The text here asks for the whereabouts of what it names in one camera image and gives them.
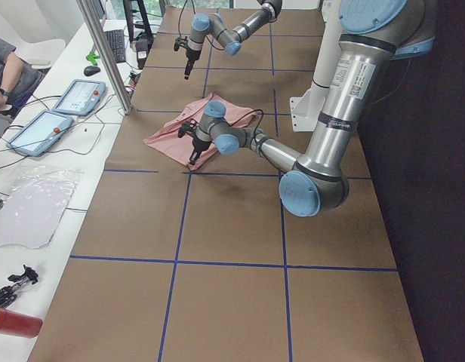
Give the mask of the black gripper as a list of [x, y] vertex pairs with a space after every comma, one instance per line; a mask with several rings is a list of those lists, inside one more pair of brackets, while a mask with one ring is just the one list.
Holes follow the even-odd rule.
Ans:
[[189, 158], [189, 163], [195, 164], [201, 154], [209, 149], [212, 141], [208, 139], [207, 134], [202, 136], [202, 130], [199, 127], [199, 123], [195, 120], [185, 121], [181, 124], [178, 131], [178, 137], [182, 138], [185, 135], [192, 137], [193, 152]]
[[184, 79], [189, 80], [194, 63], [200, 58], [202, 52], [202, 43], [196, 42], [187, 37], [176, 37], [174, 41], [174, 50], [179, 51], [179, 48], [186, 50], [187, 64], [184, 69]]

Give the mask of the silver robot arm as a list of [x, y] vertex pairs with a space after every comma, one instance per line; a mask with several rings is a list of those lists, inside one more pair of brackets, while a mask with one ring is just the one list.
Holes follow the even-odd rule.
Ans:
[[307, 150], [296, 152], [258, 127], [230, 126], [225, 105], [212, 100], [199, 121], [178, 131], [192, 138], [190, 163], [210, 146], [223, 155], [249, 148], [283, 172], [279, 196], [290, 213], [309, 217], [340, 206], [349, 193], [340, 163], [375, 78], [384, 63], [432, 49], [436, 13], [435, 1], [335, 1], [322, 47], [334, 46], [337, 56]]
[[193, 16], [190, 34], [188, 37], [177, 37], [174, 41], [174, 50], [186, 50], [186, 67], [184, 78], [189, 79], [196, 61], [199, 60], [203, 44], [208, 35], [211, 35], [230, 56], [236, 55], [242, 43], [250, 38], [262, 26], [275, 22], [282, 10], [282, 0], [258, 1], [260, 10], [254, 12], [234, 29], [227, 29], [223, 18], [218, 13], [197, 13]]

